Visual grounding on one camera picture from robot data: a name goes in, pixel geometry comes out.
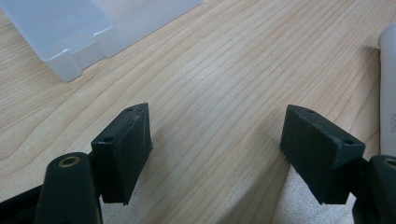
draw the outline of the light wood tabletop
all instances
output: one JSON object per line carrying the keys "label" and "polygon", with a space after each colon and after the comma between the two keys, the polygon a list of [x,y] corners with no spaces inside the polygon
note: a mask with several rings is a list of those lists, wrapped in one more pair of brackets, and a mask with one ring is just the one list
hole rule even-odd
{"label": "light wood tabletop", "polygon": [[378,153],[377,39],[393,21],[394,0],[205,0],[65,83],[0,12],[0,201],[148,102],[154,149],[130,204],[103,205],[105,223],[271,222],[287,105]]}

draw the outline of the plastic box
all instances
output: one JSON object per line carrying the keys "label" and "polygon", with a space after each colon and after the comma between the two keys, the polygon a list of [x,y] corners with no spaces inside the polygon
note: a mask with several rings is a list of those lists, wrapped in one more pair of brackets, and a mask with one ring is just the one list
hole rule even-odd
{"label": "plastic box", "polygon": [[203,0],[0,0],[0,8],[63,81],[127,48]]}

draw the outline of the white tube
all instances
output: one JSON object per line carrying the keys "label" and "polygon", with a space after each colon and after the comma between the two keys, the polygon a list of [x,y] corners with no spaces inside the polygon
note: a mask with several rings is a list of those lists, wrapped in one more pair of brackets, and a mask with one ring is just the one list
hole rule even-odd
{"label": "white tube", "polygon": [[396,22],[378,38],[381,48],[381,154],[396,156]]}

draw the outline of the white cylindrical object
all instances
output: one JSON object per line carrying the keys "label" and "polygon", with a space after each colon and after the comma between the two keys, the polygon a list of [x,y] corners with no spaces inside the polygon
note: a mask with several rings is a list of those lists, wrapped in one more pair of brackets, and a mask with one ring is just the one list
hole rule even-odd
{"label": "white cylindrical object", "polygon": [[381,48],[381,154],[396,156],[396,22],[378,38]]}

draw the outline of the black plastic part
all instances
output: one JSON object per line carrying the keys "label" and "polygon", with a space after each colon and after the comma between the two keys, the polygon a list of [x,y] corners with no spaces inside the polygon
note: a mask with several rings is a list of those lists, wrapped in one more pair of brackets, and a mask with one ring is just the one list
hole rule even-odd
{"label": "black plastic part", "polygon": [[41,186],[35,187],[0,203],[0,223],[33,223]]}
{"label": "black plastic part", "polygon": [[128,204],[151,150],[148,104],[126,108],[92,141],[96,180],[105,203]]}
{"label": "black plastic part", "polygon": [[319,203],[346,203],[347,167],[361,159],[363,142],[315,111],[289,105],[280,147]]}
{"label": "black plastic part", "polygon": [[46,172],[35,223],[102,223],[90,157],[81,152],[53,160]]}
{"label": "black plastic part", "polygon": [[396,158],[374,156],[368,168],[369,186],[382,223],[396,222]]}

